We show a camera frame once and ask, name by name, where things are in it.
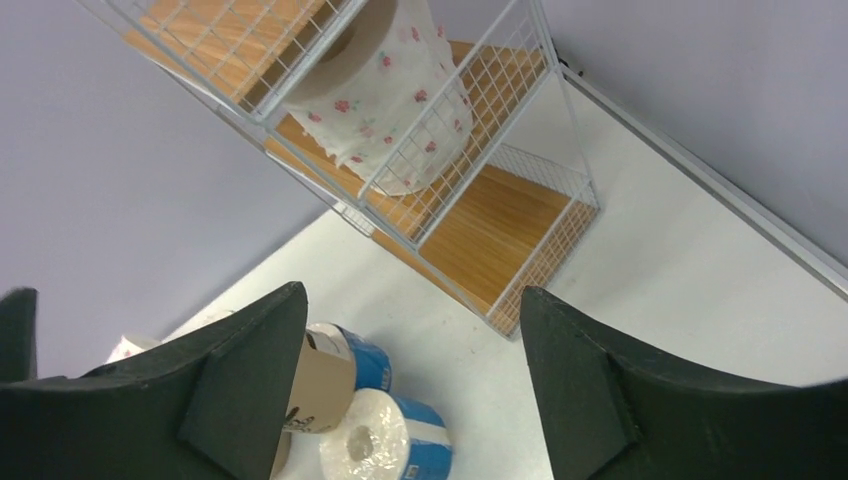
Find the wooden shelf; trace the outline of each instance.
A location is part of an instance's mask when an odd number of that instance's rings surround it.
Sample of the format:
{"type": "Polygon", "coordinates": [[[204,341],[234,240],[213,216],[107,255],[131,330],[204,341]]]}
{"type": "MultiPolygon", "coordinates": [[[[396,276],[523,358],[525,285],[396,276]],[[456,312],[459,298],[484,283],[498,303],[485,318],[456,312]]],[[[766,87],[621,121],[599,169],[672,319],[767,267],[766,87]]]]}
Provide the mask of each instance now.
{"type": "MultiPolygon", "coordinates": [[[[470,53],[473,45],[451,42],[451,47],[454,63],[458,65],[470,53]]],[[[424,191],[402,197],[389,197],[369,191],[366,193],[368,204],[384,215],[386,221],[399,232],[413,241],[417,240],[448,202],[448,193],[468,180],[468,171],[476,164],[483,149],[489,145],[531,87],[541,79],[545,69],[546,63],[539,51],[495,47],[481,49],[462,72],[462,80],[474,108],[474,129],[463,155],[446,169],[441,179],[424,191]]],[[[354,198],[358,195],[364,182],[348,168],[337,168],[312,137],[304,135],[303,128],[294,118],[286,116],[277,132],[305,153],[317,168],[333,178],[347,194],[354,198]]],[[[311,180],[334,191],[273,138],[269,138],[265,148],[311,180]]]]}
{"type": "MultiPolygon", "coordinates": [[[[479,312],[487,315],[491,311],[492,327],[512,335],[518,327],[524,287],[548,284],[597,213],[594,207],[574,202],[557,221],[570,200],[487,165],[422,246],[421,257],[453,281],[479,312]],[[531,258],[537,246],[539,250],[531,258]],[[525,262],[525,269],[512,283],[525,262]]],[[[373,238],[464,303],[400,244],[379,230],[373,238]]]]}
{"type": "MultiPolygon", "coordinates": [[[[252,111],[285,73],[283,66],[300,57],[294,40],[307,45],[318,33],[312,22],[323,27],[335,14],[335,1],[313,0],[302,13],[306,2],[301,0],[265,2],[272,4],[270,11],[256,0],[235,0],[220,15],[226,7],[221,0],[158,0],[140,23],[221,93],[252,111]]],[[[124,40],[151,60],[194,78],[138,31],[131,30],[124,40]]]]}

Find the gray strip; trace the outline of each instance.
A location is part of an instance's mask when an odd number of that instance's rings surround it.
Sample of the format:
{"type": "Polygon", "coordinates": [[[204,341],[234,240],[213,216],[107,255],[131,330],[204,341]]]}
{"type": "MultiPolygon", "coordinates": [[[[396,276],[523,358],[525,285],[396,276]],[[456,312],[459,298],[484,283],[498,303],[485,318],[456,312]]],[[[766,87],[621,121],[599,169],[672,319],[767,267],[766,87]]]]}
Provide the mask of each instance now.
{"type": "Polygon", "coordinates": [[[848,268],[789,224],[732,184],[703,160],[667,135],[653,131],[597,91],[572,70],[562,67],[566,81],[650,146],[713,198],[750,225],[795,263],[848,301],[848,268]]]}

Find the table surface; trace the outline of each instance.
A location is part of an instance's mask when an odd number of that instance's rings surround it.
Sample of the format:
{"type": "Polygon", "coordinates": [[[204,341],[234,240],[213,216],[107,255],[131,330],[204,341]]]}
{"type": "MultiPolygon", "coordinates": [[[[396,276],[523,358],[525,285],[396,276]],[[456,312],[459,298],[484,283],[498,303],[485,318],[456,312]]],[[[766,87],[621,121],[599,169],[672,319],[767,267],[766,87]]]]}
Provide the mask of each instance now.
{"type": "MultiPolygon", "coordinates": [[[[549,290],[680,357],[788,385],[848,373],[848,304],[587,98],[571,90],[604,212],[549,290]]],[[[559,84],[507,142],[579,164],[559,84]]],[[[451,480],[552,479],[521,341],[479,318],[328,212],[178,329],[305,284],[309,322],[386,349],[394,391],[432,405],[455,444],[451,480]]],[[[281,479],[317,478],[296,435],[281,479]]]]}

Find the wall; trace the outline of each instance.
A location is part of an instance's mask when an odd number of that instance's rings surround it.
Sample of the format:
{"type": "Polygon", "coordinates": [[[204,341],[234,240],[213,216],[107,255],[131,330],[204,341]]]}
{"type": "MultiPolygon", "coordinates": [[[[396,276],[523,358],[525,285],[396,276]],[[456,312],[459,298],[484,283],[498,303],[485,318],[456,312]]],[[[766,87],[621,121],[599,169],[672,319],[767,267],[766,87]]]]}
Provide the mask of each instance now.
{"type": "Polygon", "coordinates": [[[169,332],[324,208],[74,2],[4,5],[0,65],[0,292],[41,292],[41,376],[169,332]]]}
{"type": "Polygon", "coordinates": [[[590,82],[848,264],[848,2],[544,3],[590,82]]]}

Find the wire rack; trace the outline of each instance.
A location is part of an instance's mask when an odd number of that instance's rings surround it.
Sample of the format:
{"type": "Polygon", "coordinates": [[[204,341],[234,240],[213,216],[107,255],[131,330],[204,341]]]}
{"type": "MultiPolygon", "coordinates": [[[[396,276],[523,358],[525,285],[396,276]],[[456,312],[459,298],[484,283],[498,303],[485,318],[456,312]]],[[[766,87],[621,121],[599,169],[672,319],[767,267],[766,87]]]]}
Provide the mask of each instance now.
{"type": "MultiPolygon", "coordinates": [[[[101,1],[122,26],[98,16],[126,42],[214,99],[195,95],[507,338],[519,332],[524,287],[546,286],[597,217],[588,170],[504,143],[543,84],[565,88],[540,0],[501,0],[478,41],[450,42],[456,68],[440,65],[441,87],[422,97],[417,118],[398,121],[392,148],[367,176],[337,166],[282,105],[369,0],[101,1]],[[446,135],[460,140],[421,140],[446,135]],[[422,161],[439,148],[449,161],[422,161]]],[[[568,107],[563,121],[573,123],[568,107]]]]}

